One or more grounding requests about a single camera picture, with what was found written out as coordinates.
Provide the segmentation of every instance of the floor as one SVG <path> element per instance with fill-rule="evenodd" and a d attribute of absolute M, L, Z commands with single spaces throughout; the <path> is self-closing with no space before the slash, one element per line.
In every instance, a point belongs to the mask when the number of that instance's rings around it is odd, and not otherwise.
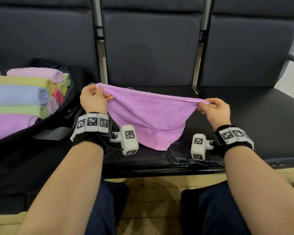
<path fill-rule="evenodd" d="M 277 171 L 287 182 L 294 183 L 294 168 Z M 224 180 L 225 174 L 108 180 L 123 181 L 130 189 L 117 235 L 181 235 L 181 191 L 210 186 Z M 0 215 L 0 235 L 15 235 L 25 214 Z"/>

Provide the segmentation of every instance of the forearm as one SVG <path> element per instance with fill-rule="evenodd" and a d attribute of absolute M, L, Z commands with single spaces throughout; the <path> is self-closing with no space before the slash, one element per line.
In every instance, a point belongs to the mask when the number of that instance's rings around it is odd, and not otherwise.
<path fill-rule="evenodd" d="M 83 235 L 97 196 L 102 160 L 103 150 L 94 143 L 72 147 L 37 195 L 18 235 Z"/>
<path fill-rule="evenodd" d="M 228 184 L 251 233 L 294 234 L 294 189 L 251 149 L 224 157 Z"/>

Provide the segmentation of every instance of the seat back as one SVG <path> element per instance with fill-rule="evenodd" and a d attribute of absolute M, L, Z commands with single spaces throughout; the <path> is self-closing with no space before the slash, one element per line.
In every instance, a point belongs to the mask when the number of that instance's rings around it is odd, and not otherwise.
<path fill-rule="evenodd" d="M 213 0 L 198 87 L 274 87 L 294 39 L 294 0 Z"/>
<path fill-rule="evenodd" d="M 40 57 L 99 82 L 91 0 L 0 0 L 0 71 Z"/>
<path fill-rule="evenodd" d="M 191 86 L 205 0 L 100 0 L 108 83 Z"/>

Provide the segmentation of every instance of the hand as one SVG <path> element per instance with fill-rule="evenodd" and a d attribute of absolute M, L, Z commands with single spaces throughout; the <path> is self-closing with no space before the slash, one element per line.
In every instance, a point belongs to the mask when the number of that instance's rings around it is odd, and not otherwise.
<path fill-rule="evenodd" d="M 113 96 L 109 93 L 103 93 L 103 87 L 96 88 L 96 84 L 92 84 L 83 88 L 80 100 L 81 105 L 86 111 L 98 112 L 108 115 L 107 103 L 113 99 Z"/>
<path fill-rule="evenodd" d="M 197 107 L 203 115 L 207 115 L 207 119 L 214 131 L 222 125 L 231 124 L 230 106 L 227 103 L 218 98 L 209 98 L 205 100 L 211 104 L 206 105 L 200 102 Z"/>

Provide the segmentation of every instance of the blue towel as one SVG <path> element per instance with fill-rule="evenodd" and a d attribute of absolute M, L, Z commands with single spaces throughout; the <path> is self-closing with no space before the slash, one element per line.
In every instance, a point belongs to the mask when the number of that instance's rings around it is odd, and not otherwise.
<path fill-rule="evenodd" d="M 38 106 L 47 102 L 48 91 L 43 87 L 0 85 L 0 106 Z"/>

